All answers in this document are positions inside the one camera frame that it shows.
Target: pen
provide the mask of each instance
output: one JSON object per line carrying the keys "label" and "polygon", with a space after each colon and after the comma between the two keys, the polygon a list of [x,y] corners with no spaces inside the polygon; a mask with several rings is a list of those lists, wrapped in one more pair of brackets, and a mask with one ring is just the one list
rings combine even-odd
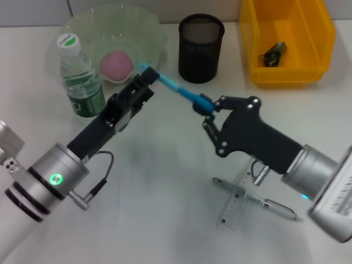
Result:
{"label": "pen", "polygon": [[239,196],[243,196],[249,201],[254,202],[255,204],[262,206],[265,209],[268,209],[272,212],[275,212],[276,214],[283,216],[291,221],[296,221],[296,222],[301,221],[300,217],[291,208],[284,206],[278,202],[272,201],[270,199],[264,199],[254,195],[246,194],[245,189],[243,189],[242,187],[229,183],[228,181],[223,179],[213,178],[213,182],[215,182],[218,186],[228,191],[231,191]]}

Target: pink ball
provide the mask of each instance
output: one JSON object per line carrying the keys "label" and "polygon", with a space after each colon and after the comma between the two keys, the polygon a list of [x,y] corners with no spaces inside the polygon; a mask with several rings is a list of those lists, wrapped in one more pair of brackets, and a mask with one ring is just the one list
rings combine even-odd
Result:
{"label": "pink ball", "polygon": [[123,51],[109,53],[100,62],[100,73],[112,81],[124,81],[132,71],[132,61]]}

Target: bottle cap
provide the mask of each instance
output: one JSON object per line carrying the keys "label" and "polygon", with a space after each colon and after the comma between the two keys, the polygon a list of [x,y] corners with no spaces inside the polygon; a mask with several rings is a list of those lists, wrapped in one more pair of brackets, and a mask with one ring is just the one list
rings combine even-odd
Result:
{"label": "bottle cap", "polygon": [[62,56],[78,55],[82,49],[78,37],[72,33],[62,34],[57,39],[57,46]]}

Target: object in bin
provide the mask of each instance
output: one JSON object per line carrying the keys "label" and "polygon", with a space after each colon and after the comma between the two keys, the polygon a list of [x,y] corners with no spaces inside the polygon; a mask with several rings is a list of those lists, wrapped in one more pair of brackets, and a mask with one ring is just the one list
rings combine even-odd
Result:
{"label": "object in bin", "polygon": [[286,51],[285,42],[276,43],[264,55],[264,63],[267,67],[278,67],[282,54]]}

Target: ruler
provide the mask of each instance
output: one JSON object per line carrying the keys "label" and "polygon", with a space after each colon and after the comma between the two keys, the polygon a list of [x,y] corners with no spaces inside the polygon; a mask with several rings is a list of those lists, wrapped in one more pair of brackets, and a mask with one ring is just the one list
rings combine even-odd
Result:
{"label": "ruler", "polygon": [[[254,193],[256,186],[253,184],[253,179],[251,176],[251,165],[254,162],[253,158],[250,158],[248,163],[243,166],[242,170],[237,174],[234,184],[242,187],[243,189]],[[235,229],[239,223],[244,211],[246,209],[248,199],[246,199],[242,194],[232,193],[226,202],[224,209],[220,214],[220,223],[224,226]]]}

